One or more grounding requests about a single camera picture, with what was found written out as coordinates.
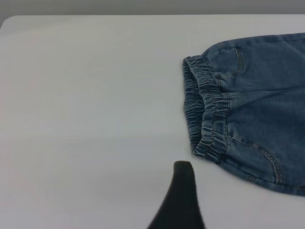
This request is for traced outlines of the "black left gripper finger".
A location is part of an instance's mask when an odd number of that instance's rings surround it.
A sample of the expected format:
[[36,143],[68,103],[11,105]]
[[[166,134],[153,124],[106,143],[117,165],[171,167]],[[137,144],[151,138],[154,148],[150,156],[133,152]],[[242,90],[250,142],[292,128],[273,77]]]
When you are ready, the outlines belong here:
[[176,161],[167,194],[148,226],[150,229],[204,229],[194,170],[188,161]]

